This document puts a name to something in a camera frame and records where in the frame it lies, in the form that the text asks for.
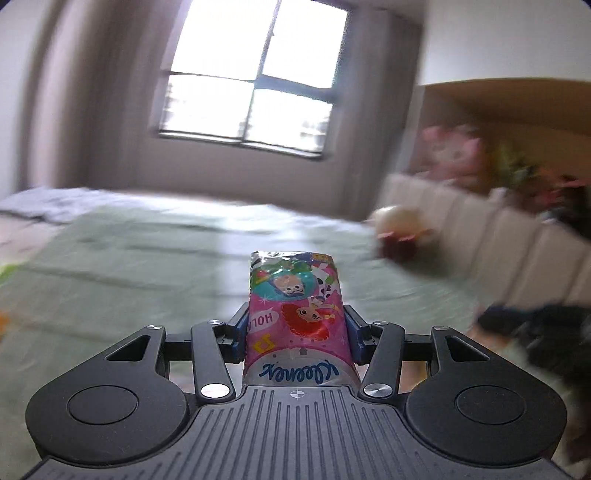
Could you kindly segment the pink Kleenex tissue pack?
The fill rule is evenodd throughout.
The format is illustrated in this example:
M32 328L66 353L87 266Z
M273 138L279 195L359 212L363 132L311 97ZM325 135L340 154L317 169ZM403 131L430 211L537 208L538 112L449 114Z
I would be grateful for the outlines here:
M256 251L249 282L245 385L359 388L331 256Z

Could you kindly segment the cream round plush red bow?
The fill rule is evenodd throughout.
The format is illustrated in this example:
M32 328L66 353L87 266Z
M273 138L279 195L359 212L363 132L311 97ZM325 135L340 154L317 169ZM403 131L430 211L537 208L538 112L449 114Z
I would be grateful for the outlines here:
M436 236L417 207L382 207L374 210L368 223L374 228L380 256L399 264L413 260Z

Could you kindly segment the green checked bed sheet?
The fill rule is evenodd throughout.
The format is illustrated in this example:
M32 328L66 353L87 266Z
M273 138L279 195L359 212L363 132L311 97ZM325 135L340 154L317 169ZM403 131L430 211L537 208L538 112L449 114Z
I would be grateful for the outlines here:
M1 475L37 460L24 411L44 384L139 328L171 333L231 317L249 296L253 251L335 260L363 318L425 333L465 328L474 294L436 260L378 258L366 225L271 205L129 197L61 226L1 218Z

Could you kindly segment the beige padded headboard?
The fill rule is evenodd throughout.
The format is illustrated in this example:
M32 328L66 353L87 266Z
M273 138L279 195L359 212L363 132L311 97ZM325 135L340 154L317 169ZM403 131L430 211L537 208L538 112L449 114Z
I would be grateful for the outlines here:
M419 209L443 260L484 304L590 303L590 242L558 224L404 174L386 177L378 205Z

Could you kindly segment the black plush toy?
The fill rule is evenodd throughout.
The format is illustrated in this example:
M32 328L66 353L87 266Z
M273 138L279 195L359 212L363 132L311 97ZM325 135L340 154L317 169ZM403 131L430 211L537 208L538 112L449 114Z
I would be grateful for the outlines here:
M528 363L560 378L574 392L565 453L572 463L590 458L590 308L546 304L519 309L494 304L479 312L469 336L489 349L512 342Z

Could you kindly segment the pink plush toy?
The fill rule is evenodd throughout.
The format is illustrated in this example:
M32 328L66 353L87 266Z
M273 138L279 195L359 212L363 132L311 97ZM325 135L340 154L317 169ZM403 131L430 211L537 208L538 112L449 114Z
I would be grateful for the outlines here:
M425 149L419 177L473 193L487 189L486 149L474 128L432 126L423 130L422 139Z

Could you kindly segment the green potted plant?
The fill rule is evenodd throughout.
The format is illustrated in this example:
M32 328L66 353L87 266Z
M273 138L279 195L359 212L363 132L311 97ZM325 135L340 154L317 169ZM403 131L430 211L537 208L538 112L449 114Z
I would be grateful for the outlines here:
M515 144L500 142L493 151L493 180L497 188L531 194L538 189L540 166Z

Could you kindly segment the window with dark frame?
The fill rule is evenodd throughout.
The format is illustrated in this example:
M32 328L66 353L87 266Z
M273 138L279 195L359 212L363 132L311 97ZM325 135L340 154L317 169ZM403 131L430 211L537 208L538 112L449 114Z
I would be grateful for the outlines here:
M158 135L321 158L352 14L344 1L183 2Z

